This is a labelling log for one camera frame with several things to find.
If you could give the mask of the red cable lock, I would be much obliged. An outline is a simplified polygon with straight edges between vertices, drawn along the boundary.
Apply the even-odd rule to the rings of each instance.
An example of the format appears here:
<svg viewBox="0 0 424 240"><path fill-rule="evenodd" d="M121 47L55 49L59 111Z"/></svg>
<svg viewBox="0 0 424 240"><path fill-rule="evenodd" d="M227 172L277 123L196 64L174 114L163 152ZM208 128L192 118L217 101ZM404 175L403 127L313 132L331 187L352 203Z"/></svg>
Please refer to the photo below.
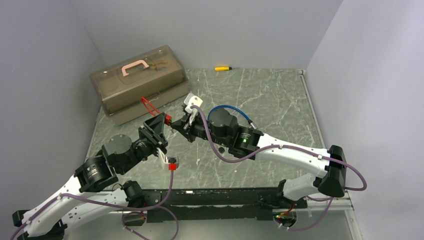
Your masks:
<svg viewBox="0 0 424 240"><path fill-rule="evenodd" d="M152 115L152 116L157 116L159 114L161 114L161 112L154 107L154 105L145 97L141 97L140 98L140 102L143 104L143 106L145 107L145 109ZM172 123L172 117L169 114L165 114L165 120L164 123L167 126L170 126L170 124Z"/></svg>

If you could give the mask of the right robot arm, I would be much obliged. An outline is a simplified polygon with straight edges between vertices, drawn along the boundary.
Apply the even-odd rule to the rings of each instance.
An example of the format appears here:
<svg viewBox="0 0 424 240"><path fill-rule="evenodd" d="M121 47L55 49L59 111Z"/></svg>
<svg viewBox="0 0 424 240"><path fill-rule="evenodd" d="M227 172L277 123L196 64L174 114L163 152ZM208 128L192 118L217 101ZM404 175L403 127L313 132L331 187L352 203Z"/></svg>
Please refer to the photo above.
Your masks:
<svg viewBox="0 0 424 240"><path fill-rule="evenodd" d="M234 159L223 157L213 147L217 156L226 163L247 159L275 161L306 171L305 175L279 182L276 203L289 207L294 201L321 193L332 198L345 195L346 167L343 149L333 145L330 149L310 148L277 139L258 129L239 125L236 116L218 108L205 116L194 107L170 127L190 143L196 138L209 141L211 146L225 147Z"/></svg>

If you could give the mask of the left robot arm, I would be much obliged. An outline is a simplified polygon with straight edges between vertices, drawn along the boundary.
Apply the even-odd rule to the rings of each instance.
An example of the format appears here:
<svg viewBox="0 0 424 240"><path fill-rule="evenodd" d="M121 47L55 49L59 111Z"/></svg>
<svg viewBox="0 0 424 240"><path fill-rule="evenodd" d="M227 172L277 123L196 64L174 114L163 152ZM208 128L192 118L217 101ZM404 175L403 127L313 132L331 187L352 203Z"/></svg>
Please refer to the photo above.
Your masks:
<svg viewBox="0 0 424 240"><path fill-rule="evenodd" d="M78 167L69 180L43 203L13 216L14 240L62 240L73 229L116 210L153 209L138 182L129 180L105 192L133 167L149 156L164 157L168 141L164 127L172 119L160 113L138 128L132 140L117 134L105 142L96 155Z"/></svg>

